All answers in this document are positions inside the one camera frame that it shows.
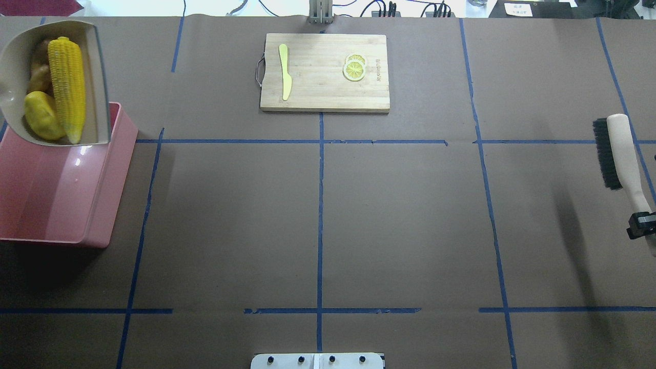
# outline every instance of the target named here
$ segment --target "maroon fabric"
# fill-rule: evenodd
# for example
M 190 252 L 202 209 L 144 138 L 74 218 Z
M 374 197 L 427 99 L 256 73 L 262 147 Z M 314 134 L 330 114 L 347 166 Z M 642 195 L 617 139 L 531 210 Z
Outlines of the maroon fabric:
M 82 6 L 75 0 L 2 0 L 0 14 L 44 16 L 69 16 Z

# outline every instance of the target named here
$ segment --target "pink bin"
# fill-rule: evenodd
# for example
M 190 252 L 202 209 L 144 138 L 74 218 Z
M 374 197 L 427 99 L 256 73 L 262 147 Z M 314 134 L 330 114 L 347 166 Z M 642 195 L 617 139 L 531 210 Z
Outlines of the pink bin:
M 0 143 L 0 241 L 106 248 L 138 129 L 110 102 L 112 140 L 41 146 L 7 129 Z

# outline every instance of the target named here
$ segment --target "wooden cutting board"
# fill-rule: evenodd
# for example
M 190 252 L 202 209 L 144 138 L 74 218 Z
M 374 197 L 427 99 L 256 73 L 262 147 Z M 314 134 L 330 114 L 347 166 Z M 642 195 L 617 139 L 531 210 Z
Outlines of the wooden cutting board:
M 283 101 L 282 66 L 278 47 L 289 49 L 291 94 Z M 353 82 L 342 69 L 349 54 L 367 59 L 365 76 Z M 384 35 L 330 33 L 267 33 L 266 69 L 262 80 L 262 110 L 284 112 L 390 111 L 387 40 Z

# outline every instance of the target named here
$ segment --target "black bristles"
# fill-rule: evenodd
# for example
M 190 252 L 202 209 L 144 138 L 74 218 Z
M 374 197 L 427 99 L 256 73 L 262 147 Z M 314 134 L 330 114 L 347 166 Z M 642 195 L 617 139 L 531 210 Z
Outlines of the black bristles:
M 615 160 L 613 159 L 611 139 L 608 135 L 606 119 L 597 119 L 592 124 L 592 127 L 594 140 L 597 142 L 597 157 L 599 157 L 599 165 L 602 168 L 604 184 L 611 190 L 619 190 L 622 188 L 622 184 L 619 182 L 619 178 L 617 178 L 617 170 L 615 169 Z

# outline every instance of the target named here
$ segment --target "yellow knife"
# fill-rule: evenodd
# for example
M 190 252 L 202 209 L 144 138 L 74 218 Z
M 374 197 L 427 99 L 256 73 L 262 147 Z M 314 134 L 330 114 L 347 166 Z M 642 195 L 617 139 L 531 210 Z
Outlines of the yellow knife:
M 280 52 L 280 64 L 283 66 L 283 100 L 287 101 L 289 94 L 291 93 L 291 76 L 287 73 L 287 67 L 289 65 L 289 49 L 287 46 L 282 43 L 278 47 Z

